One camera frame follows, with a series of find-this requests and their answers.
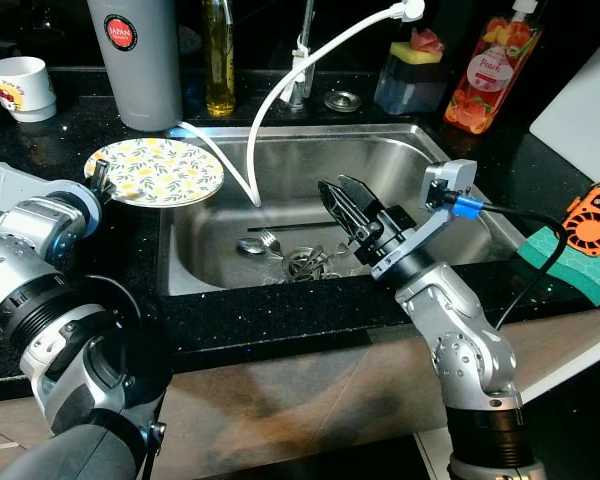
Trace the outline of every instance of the stainless steel sink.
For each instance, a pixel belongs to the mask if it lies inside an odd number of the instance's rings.
[[[245,172],[248,128],[206,132]],[[418,208],[425,168],[449,160],[420,127],[410,124],[263,128],[255,157],[261,208],[253,207],[225,172],[225,183],[212,198],[163,212],[158,269],[163,294],[280,282],[284,275],[278,259],[236,250],[238,239],[257,237],[262,227],[276,235],[285,252],[317,244],[333,252],[346,235],[322,206],[319,179],[358,178],[383,203],[402,205],[421,225],[429,216]],[[486,200],[477,188],[472,194]],[[508,258],[523,241],[508,221],[485,212],[476,222],[457,219],[426,249],[433,258],[457,265]],[[353,255],[340,259],[337,269],[344,275],[368,272]]]

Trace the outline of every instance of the faucet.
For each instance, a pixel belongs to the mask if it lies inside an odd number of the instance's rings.
[[[291,51],[293,58],[292,67],[296,66],[302,60],[309,56],[309,31],[311,30],[311,21],[313,20],[313,2],[307,0],[304,8],[304,19],[302,22],[302,31],[298,36],[297,48]],[[298,112],[304,110],[304,99],[309,98],[311,85],[313,83],[314,65],[307,68],[299,74],[280,94],[280,99],[289,105],[291,111]]]

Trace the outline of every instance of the cutting board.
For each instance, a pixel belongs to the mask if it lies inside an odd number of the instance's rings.
[[[600,182],[600,47],[530,130],[582,173]]]

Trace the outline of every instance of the cup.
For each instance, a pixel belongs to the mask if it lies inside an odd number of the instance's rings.
[[[40,122],[56,114],[56,94],[43,60],[0,60],[0,103],[19,122]]]

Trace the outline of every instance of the green sponge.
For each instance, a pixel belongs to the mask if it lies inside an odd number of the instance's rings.
[[[557,245],[558,239],[554,233],[548,227],[543,227],[527,238],[518,254],[534,267],[540,268]],[[548,273],[580,290],[596,307],[600,305],[600,257],[589,257],[567,245]]]

